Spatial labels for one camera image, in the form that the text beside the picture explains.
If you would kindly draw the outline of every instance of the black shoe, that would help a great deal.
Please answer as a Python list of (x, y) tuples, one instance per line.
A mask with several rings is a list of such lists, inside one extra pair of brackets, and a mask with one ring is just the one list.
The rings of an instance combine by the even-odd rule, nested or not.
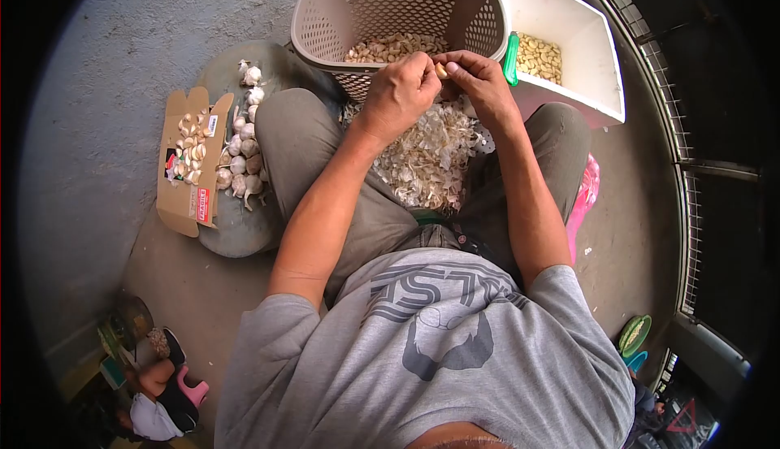
[(162, 331), (165, 333), (165, 339), (168, 341), (168, 347), (171, 350), (171, 354), (168, 358), (173, 363), (173, 366), (179, 367), (187, 360), (187, 355), (184, 354), (184, 350), (179, 345), (179, 339), (173, 335), (173, 332), (168, 327), (163, 327)]

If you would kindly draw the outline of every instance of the green handle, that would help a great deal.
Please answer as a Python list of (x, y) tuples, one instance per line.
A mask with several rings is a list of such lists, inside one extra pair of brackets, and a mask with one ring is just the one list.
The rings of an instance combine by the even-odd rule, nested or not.
[(520, 46), (520, 37), (512, 31), (509, 35), (509, 45), (504, 55), (504, 78), (510, 85), (517, 86), (517, 48)]

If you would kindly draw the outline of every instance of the cardboard box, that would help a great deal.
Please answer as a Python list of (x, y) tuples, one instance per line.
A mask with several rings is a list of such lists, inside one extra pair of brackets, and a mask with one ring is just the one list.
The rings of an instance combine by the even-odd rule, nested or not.
[(206, 157), (200, 166), (202, 173), (198, 185), (186, 184), (175, 179), (173, 185), (166, 171), (176, 158), (176, 141), (184, 139), (179, 130), (179, 121), (185, 113), (192, 115), (193, 122), (202, 109), (209, 108), (208, 91), (204, 87), (195, 87), (185, 95), (184, 90), (176, 90), (168, 96), (165, 106), (165, 124), (160, 141), (160, 159), (157, 177), (157, 213), (162, 222), (170, 229), (190, 238), (198, 236), (199, 223), (215, 228), (213, 217), (217, 214), (217, 173), (219, 155), (225, 142), (228, 114), (233, 104), (233, 94), (226, 93), (215, 103), (207, 115), (208, 128), (213, 129), (206, 138)]

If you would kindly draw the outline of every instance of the gray t-shirt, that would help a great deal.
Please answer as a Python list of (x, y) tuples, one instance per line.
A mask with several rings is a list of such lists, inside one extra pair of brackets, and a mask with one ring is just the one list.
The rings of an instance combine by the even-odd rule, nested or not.
[(450, 249), (381, 256), (322, 319), (273, 295), (241, 319), (217, 411), (217, 448), (402, 448), (472, 422), (514, 447), (620, 447), (634, 389), (574, 272), (529, 295)]

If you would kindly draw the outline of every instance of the white styrofoam box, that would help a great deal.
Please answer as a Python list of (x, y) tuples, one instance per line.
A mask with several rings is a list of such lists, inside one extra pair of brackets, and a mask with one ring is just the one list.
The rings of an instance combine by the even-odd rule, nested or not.
[(626, 121), (618, 55), (607, 19), (581, 0), (501, 0), (505, 25), (561, 50), (561, 85), (517, 72), (512, 88), (528, 118), (540, 105), (564, 102), (583, 113), (591, 128)]

